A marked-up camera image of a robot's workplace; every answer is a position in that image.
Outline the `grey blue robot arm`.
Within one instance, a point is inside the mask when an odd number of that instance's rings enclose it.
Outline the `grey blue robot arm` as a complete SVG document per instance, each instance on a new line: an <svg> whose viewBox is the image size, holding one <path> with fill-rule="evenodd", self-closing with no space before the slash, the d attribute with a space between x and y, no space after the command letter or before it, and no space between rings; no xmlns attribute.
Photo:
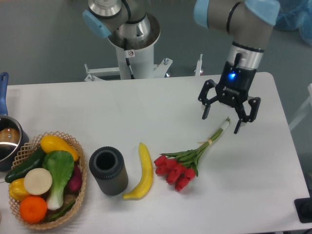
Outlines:
<svg viewBox="0 0 312 234"><path fill-rule="evenodd" d="M275 0L198 0L198 25L227 32L233 42L220 81L208 80L199 94L208 116L218 101L235 109L237 125L256 119L260 98L249 89L275 26L280 4ZM153 78L157 19L137 0L90 0L82 14L88 28L115 47L122 79Z"/></svg>

